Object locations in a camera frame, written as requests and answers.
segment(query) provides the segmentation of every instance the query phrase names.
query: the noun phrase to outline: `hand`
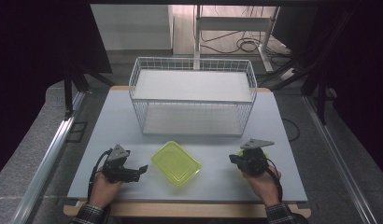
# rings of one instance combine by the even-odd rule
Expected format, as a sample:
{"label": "hand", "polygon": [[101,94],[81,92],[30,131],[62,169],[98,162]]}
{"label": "hand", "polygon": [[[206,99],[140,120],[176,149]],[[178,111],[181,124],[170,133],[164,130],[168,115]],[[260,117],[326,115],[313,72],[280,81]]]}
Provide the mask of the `hand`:
{"label": "hand", "polygon": [[[281,173],[276,171],[276,168],[271,165],[269,168],[274,174],[277,175],[278,173],[278,179],[281,178]],[[273,177],[267,172],[256,176],[248,175],[243,172],[243,177],[249,182],[253,192],[262,200],[266,207],[280,204],[277,186],[273,180]]]}
{"label": "hand", "polygon": [[123,182],[110,183],[101,171],[102,168],[95,176],[88,203],[103,209],[116,197]]}

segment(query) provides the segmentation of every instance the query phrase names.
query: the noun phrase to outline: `plaid sleeve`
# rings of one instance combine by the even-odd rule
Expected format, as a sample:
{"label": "plaid sleeve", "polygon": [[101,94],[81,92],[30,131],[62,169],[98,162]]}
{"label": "plaid sleeve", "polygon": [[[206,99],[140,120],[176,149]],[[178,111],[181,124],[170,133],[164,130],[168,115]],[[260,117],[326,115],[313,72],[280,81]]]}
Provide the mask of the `plaid sleeve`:
{"label": "plaid sleeve", "polygon": [[284,204],[266,207],[267,220],[270,224],[296,224],[296,217],[290,208]]}
{"label": "plaid sleeve", "polygon": [[104,210],[85,203],[78,211],[78,215],[72,218],[69,224],[94,224],[98,223]]}

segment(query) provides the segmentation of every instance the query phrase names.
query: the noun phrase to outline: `floor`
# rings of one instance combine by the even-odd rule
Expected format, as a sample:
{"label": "floor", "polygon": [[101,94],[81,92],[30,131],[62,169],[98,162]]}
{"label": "floor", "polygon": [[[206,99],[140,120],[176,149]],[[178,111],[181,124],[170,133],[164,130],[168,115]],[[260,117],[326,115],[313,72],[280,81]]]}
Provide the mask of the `floor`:
{"label": "floor", "polygon": [[[113,74],[104,74],[117,85],[127,85],[129,74],[138,56],[171,57],[168,52],[157,50],[109,51],[108,57]],[[281,81],[281,76],[267,78],[262,62],[256,55],[216,55],[223,58],[247,58],[252,61],[257,78],[270,87]],[[105,101],[108,87],[86,75],[91,89],[85,95],[76,117],[78,125],[85,125],[83,135],[72,132],[67,136],[58,160],[43,187],[27,223],[66,223],[70,217],[63,212],[66,194],[73,176],[88,144],[96,119]],[[349,189],[335,165],[335,159],[323,138],[319,127],[314,122],[305,98],[300,93],[300,79],[289,86],[274,91],[278,109],[283,118],[284,127],[291,142],[291,148],[298,166],[305,192],[312,210],[309,222],[320,223],[364,223]],[[383,223],[383,174],[370,158],[369,154],[338,117],[332,102],[325,107],[326,128],[355,179],[362,195],[369,204],[376,218],[376,223]],[[64,119],[64,84],[57,83],[47,90],[46,103],[38,118],[25,135],[16,153],[0,174],[0,223],[8,223],[29,186],[35,171],[43,159],[52,137]],[[124,219],[124,223],[257,223],[256,219]]]}

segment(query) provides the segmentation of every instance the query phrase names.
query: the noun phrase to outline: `white wire basket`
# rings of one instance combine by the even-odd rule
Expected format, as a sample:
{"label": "white wire basket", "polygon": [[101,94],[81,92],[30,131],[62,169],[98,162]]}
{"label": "white wire basket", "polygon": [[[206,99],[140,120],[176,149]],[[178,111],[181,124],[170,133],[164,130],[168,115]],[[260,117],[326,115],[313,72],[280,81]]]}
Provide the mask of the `white wire basket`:
{"label": "white wire basket", "polygon": [[241,136],[256,91],[249,60],[137,58],[129,83],[143,134]]}

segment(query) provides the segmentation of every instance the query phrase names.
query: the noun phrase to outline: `yellow plastic container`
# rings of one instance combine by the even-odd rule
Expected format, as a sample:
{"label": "yellow plastic container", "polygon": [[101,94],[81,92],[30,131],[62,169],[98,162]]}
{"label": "yellow plastic container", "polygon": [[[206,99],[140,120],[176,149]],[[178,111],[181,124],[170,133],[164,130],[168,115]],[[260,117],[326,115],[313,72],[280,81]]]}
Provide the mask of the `yellow plastic container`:
{"label": "yellow plastic container", "polygon": [[173,141],[157,150],[151,161],[177,186],[184,185],[201,169],[201,163]]}

